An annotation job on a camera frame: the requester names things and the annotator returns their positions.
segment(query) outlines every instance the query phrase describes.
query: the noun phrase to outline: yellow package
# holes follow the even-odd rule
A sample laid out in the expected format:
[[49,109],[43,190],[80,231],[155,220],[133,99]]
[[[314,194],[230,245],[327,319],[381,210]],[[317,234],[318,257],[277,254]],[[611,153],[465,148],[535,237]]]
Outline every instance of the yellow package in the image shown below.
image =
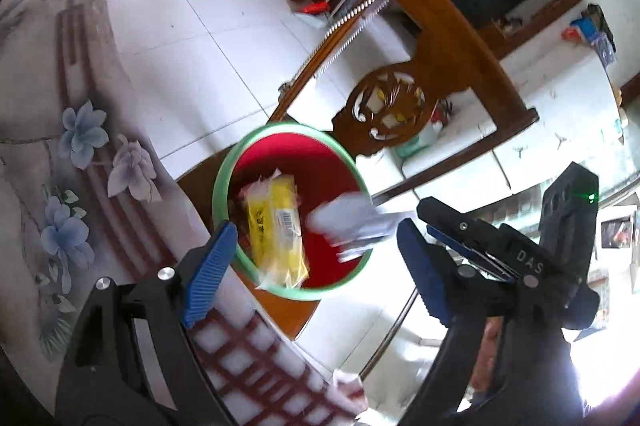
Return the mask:
[[293,178],[276,171],[270,179],[247,187],[244,200],[253,261],[262,274],[260,285],[299,286],[309,273]]

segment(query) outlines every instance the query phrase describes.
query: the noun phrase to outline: green rim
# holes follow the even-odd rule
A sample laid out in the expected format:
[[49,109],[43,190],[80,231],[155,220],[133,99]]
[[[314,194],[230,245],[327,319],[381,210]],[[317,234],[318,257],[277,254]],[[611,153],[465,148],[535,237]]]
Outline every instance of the green rim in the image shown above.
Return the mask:
[[[216,177],[216,182],[213,186],[213,198],[212,198],[212,216],[213,223],[217,226],[220,222],[227,220],[229,218],[228,213],[228,189],[229,183],[231,181],[231,176],[233,174],[234,168],[236,167],[236,163],[240,159],[240,156],[249,148],[251,145],[267,137],[268,135],[273,135],[275,133],[298,133],[300,135],[306,135],[319,141],[323,145],[329,147],[334,153],[340,157],[340,159],[347,165],[353,177],[355,178],[360,190],[366,194],[369,194],[367,190],[367,186],[364,182],[364,179],[358,172],[356,168],[356,164],[351,159],[351,156],[348,152],[342,148],[337,141],[333,138],[321,132],[320,130],[313,129],[312,127],[307,127],[306,125],[300,125],[299,123],[272,123],[271,125],[266,125],[264,127],[260,127],[259,129],[254,130],[249,133],[244,139],[242,139],[225,158],[222,165],[220,166],[220,170],[218,171],[218,176]],[[282,287],[280,285],[270,285],[265,287],[266,291],[269,291],[277,296],[281,296],[283,298],[289,298],[292,300],[319,300],[328,293],[336,291],[343,287],[345,284],[350,282],[353,278],[355,278],[364,268],[364,266],[369,261],[369,257],[371,256],[371,250],[368,250],[358,262],[358,265],[351,271],[345,278],[342,280],[328,285],[326,287],[322,287],[321,289],[287,289],[286,287]],[[240,269],[244,272],[254,283],[259,283],[259,272],[254,263],[249,259],[249,257],[245,254],[240,246],[236,247],[236,258],[234,260],[234,265],[236,269]]]

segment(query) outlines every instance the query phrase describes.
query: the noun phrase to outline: round bucket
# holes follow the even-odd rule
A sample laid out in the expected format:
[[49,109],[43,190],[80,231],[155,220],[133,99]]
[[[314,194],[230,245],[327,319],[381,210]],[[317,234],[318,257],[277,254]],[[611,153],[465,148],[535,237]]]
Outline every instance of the round bucket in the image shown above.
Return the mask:
[[[247,184],[271,177],[276,169],[292,175],[296,183],[309,277],[299,288],[271,285],[265,289],[293,300],[318,300],[351,281],[366,265],[370,251],[340,263],[340,250],[309,231],[306,216],[338,195],[368,193],[367,188],[347,151],[324,132],[298,123],[274,123],[254,130],[226,156],[213,188],[214,224],[229,219],[229,199],[235,199]],[[259,283],[258,269],[241,246],[236,249],[234,266]]]

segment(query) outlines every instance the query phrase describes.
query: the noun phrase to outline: white wall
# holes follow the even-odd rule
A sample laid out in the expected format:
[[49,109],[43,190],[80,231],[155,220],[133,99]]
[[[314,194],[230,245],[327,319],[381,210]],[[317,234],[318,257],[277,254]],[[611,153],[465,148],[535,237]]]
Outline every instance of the white wall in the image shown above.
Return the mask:
[[547,30],[514,51],[505,58],[504,62],[514,67],[515,62],[526,65],[542,57],[557,44],[559,31],[562,31],[568,22],[580,16],[580,10],[583,10],[589,2],[599,4],[604,10],[618,48],[617,62],[607,69],[611,83],[621,86],[629,81],[640,72],[640,45],[638,44],[640,0],[584,0]]

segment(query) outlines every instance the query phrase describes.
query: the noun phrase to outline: flower print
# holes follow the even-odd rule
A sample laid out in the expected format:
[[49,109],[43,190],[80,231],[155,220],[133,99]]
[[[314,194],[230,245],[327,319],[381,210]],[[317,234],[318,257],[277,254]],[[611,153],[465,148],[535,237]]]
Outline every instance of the flower print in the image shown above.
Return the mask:
[[47,253],[60,259],[62,292],[69,294],[71,275],[68,259],[81,269],[86,269],[95,260],[94,250],[86,243],[89,228],[78,217],[72,217],[71,208],[62,204],[58,197],[49,197],[44,212],[49,226],[42,230],[40,243]]
[[152,179],[156,178],[149,152],[137,141],[129,143],[124,135],[118,135],[122,146],[113,158],[113,170],[109,174],[107,195],[113,197],[129,188],[134,199],[156,202],[162,197]]
[[102,124],[107,114],[94,111],[91,101],[87,101],[78,114],[71,107],[62,113],[62,124],[66,132],[60,139],[58,154],[71,157],[72,164],[80,170],[86,169],[94,157],[94,148],[100,148],[109,141]]

